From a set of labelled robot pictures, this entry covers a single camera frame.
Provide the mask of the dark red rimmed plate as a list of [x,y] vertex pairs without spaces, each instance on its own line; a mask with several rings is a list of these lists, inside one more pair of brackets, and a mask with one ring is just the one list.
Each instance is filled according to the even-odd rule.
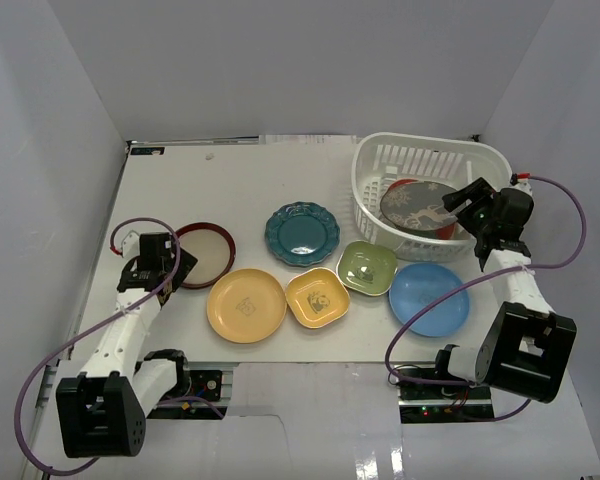
[[181,247],[197,259],[195,267],[182,283],[183,288],[198,290],[214,285],[232,268],[236,257],[233,237],[223,227],[196,222],[176,231]]

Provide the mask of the round yellow plate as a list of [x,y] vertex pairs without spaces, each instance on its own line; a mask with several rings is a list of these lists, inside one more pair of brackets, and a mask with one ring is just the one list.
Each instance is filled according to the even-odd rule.
[[237,344],[260,342],[282,324],[287,302],[279,281],[266,271],[245,268],[224,275],[210,290],[206,313],[220,337]]

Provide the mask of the round blue plate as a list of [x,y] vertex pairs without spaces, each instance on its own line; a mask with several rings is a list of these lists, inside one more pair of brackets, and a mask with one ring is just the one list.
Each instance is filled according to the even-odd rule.
[[[389,289],[389,305],[396,319],[406,324],[424,307],[462,284],[455,273],[441,265],[410,264],[394,277]],[[429,338],[450,336],[465,324],[469,311],[469,295],[461,291],[423,315],[410,331]]]

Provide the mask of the teal scalloped plate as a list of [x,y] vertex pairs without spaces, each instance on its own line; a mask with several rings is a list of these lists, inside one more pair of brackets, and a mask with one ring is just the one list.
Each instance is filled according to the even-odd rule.
[[294,202],[267,220],[264,239],[279,261],[294,267],[322,263],[339,246],[340,227],[335,216],[314,202]]

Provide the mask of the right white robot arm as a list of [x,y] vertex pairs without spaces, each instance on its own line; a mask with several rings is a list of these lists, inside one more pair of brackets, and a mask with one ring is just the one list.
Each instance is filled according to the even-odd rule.
[[443,198],[445,209],[475,240],[474,254],[500,303],[477,347],[448,344],[431,374],[433,390],[452,399],[468,383],[550,403],[558,394],[575,342],[575,322],[557,314],[536,283],[521,235],[534,207],[526,175],[496,190],[484,178]]

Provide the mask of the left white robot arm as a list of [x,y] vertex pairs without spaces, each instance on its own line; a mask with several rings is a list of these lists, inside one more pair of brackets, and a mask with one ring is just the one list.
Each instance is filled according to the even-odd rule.
[[75,377],[56,388],[64,452],[69,458],[133,457],[145,440],[146,418],[157,404],[191,387],[183,351],[141,352],[151,326],[197,260],[177,250],[168,233],[130,234],[117,285],[121,318],[104,330]]

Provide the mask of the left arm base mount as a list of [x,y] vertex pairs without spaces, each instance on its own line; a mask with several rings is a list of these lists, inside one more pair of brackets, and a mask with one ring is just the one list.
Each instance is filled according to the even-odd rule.
[[167,393],[150,412],[156,420],[221,420],[227,407],[222,405],[221,370],[191,370],[185,393]]

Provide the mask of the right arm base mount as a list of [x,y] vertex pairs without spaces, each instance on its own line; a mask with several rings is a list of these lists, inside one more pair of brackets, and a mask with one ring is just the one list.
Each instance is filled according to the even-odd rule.
[[488,387],[409,383],[392,374],[388,383],[397,389],[402,425],[487,422],[495,418]]

